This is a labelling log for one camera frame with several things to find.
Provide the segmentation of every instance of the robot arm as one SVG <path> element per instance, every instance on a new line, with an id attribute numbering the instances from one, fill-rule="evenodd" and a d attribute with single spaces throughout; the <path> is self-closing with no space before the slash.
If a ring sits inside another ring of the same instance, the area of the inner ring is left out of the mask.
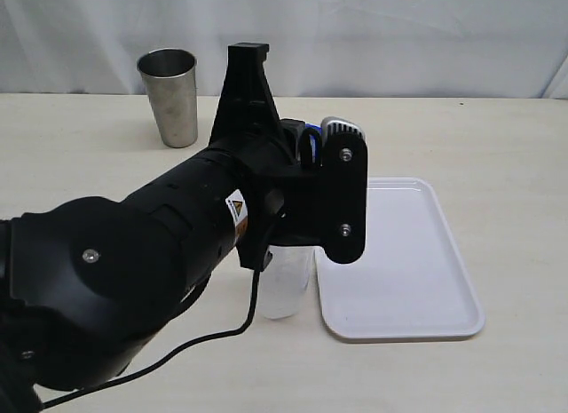
<path id="1" fill-rule="evenodd" d="M 229 47 L 210 143 L 197 155 L 120 203 L 82 198 L 0 222 L 2 412 L 41 410 L 34 383 L 72 391 L 119 375 L 235 247 L 258 271 L 269 243 L 319 245 L 339 263 L 360 257 L 365 141 L 348 126 L 322 137 L 280 120 L 267 52 Z"/>

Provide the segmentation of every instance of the white plastic tray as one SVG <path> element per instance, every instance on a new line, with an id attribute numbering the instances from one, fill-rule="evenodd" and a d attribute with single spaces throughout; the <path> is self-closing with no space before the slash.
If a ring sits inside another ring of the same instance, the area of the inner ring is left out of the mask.
<path id="1" fill-rule="evenodd" d="M 316 252 L 323 319 L 340 338 L 468 338 L 485 316 L 432 187 L 368 183 L 367 246 L 353 264 Z"/>

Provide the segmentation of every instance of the white table surface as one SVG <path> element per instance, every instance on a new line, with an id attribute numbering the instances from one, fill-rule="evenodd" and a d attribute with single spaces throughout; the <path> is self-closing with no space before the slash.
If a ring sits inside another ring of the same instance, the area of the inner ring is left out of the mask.
<path id="1" fill-rule="evenodd" d="M 152 376 L 52 411 L 568 411 L 568 102 L 277 105 L 281 116 L 359 123 L 370 176 L 416 176 L 434 186 L 485 309 L 485 330 L 462 342 L 346 345 L 324 329 L 312 281 L 299 315 L 257 317 L 243 336 L 196 346 Z M 198 143 L 173 150 L 161 144 L 145 97 L 0 95 L 0 217 L 85 195 L 121 200 L 204 147 L 216 106 L 200 99 Z M 232 254 L 213 275 L 196 306 L 132 369 L 241 324 L 250 272 Z"/>

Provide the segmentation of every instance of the orange warning sticker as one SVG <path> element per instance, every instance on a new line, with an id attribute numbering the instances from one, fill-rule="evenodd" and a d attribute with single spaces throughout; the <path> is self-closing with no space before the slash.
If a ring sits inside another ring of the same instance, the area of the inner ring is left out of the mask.
<path id="1" fill-rule="evenodd" d="M 234 242 L 235 244 L 247 232 L 249 225 L 249 209 L 245 202 L 242 192 L 239 189 L 233 191 L 226 199 L 225 202 L 234 223 Z"/>

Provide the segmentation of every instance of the screw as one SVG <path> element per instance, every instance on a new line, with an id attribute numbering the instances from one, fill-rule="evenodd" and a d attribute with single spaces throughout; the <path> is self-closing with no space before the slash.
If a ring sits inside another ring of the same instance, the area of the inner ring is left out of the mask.
<path id="1" fill-rule="evenodd" d="M 349 148 L 344 148 L 339 152 L 339 158 L 344 162 L 350 162 L 353 158 L 353 152 Z"/>
<path id="2" fill-rule="evenodd" d="M 100 253 L 94 249 L 87 249 L 83 252 L 83 260 L 88 264 L 94 264 L 100 259 Z"/>
<path id="3" fill-rule="evenodd" d="M 36 355 L 34 351 L 24 351 L 23 353 L 21 353 L 21 359 L 31 360 L 32 358 L 34 358 L 34 355 Z"/>
<path id="4" fill-rule="evenodd" d="M 351 225 L 343 224 L 339 227 L 339 232 L 343 237 L 349 237 L 351 235 Z"/>

